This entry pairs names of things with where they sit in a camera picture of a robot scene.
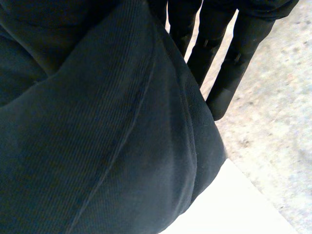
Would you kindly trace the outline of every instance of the dark clothing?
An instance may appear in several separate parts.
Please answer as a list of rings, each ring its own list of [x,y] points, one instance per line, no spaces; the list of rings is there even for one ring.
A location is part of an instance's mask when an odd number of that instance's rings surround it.
[[[226,28],[239,9],[234,35],[207,104],[214,120],[221,119],[260,42],[275,20],[286,17],[299,0],[204,0],[196,44],[188,60],[199,86],[218,52]]]
[[[170,36],[184,57],[195,26],[196,13],[202,0],[148,0],[152,12],[163,26],[166,24],[167,4]]]
[[[146,2],[40,2],[0,0],[0,233],[163,231],[225,160],[198,85]]]

